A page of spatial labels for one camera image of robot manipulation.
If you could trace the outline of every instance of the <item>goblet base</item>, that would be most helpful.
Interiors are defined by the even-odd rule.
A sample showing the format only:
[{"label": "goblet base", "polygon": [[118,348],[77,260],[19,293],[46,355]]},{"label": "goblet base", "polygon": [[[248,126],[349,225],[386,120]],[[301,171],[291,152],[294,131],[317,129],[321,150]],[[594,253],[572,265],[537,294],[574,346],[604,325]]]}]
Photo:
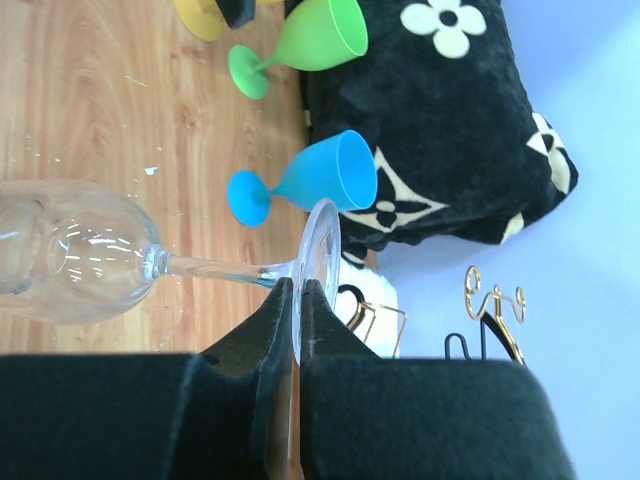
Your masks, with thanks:
[{"label": "goblet base", "polygon": [[227,199],[233,216],[246,227],[262,225],[271,210],[269,191],[253,172],[241,171],[231,178]]},{"label": "goblet base", "polygon": [[252,100],[260,100],[269,91],[269,78],[264,70],[253,68],[260,65],[260,57],[244,45],[236,45],[229,52],[229,72],[238,90]]}]

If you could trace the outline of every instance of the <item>clear wine glass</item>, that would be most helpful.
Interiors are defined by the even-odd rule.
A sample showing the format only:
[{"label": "clear wine glass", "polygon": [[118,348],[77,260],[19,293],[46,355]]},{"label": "clear wine glass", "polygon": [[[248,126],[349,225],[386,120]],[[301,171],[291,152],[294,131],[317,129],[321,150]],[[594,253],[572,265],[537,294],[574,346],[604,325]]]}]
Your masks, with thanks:
[{"label": "clear wine glass", "polygon": [[333,307],[339,256],[338,211],[330,200],[311,211],[298,258],[246,265],[167,252],[141,208],[99,185],[0,182],[0,309],[40,321],[84,324],[114,317],[138,304],[165,275],[267,288],[291,277],[298,292],[303,280],[315,279]]}]

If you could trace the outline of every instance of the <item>wooden table surface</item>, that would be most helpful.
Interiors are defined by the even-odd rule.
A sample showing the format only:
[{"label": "wooden table surface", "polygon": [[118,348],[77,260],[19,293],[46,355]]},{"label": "wooden table surface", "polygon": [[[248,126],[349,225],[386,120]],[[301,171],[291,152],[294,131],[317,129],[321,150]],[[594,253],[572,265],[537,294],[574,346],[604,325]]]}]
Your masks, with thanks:
[{"label": "wooden table surface", "polygon": [[[296,256],[305,214],[284,201],[259,229],[239,225],[226,187],[240,169],[276,183],[306,129],[296,74],[270,68],[262,101],[233,85],[236,43],[266,56],[282,5],[216,43],[193,37],[171,0],[0,2],[0,180],[77,178],[130,196],[174,253],[271,263]],[[158,167],[152,175],[145,168]],[[266,289],[160,279],[135,309],[70,327],[0,315],[0,352],[202,350]]]}]

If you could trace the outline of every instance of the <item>green plastic goblet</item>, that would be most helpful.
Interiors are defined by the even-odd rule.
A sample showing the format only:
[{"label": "green plastic goblet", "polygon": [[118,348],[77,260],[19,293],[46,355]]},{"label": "green plastic goblet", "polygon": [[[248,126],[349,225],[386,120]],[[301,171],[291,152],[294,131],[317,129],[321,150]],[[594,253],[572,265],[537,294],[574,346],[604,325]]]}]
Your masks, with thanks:
[{"label": "green plastic goblet", "polygon": [[304,0],[284,22],[275,53],[262,61],[244,45],[229,52],[229,71],[253,100],[269,90],[266,69],[276,63],[297,70],[328,70],[367,53],[369,34],[357,0]]}]

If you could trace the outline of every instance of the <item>glass base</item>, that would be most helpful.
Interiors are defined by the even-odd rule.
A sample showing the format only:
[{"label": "glass base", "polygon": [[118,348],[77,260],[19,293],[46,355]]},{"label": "glass base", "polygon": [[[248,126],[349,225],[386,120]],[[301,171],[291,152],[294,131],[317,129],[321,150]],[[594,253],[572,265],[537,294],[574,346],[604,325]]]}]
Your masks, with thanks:
[{"label": "glass base", "polygon": [[321,200],[311,211],[302,234],[293,273],[292,338],[294,356],[300,364],[302,348],[302,295],[306,280],[317,280],[333,310],[340,270],[340,219],[331,200]]},{"label": "glass base", "polygon": [[264,98],[269,91],[267,72],[251,69],[260,64],[260,57],[244,45],[236,45],[229,52],[229,72],[236,87],[252,100]]},{"label": "glass base", "polygon": [[253,172],[241,171],[231,178],[227,199],[233,216],[246,227],[259,227],[269,217],[269,192],[264,182]]}]

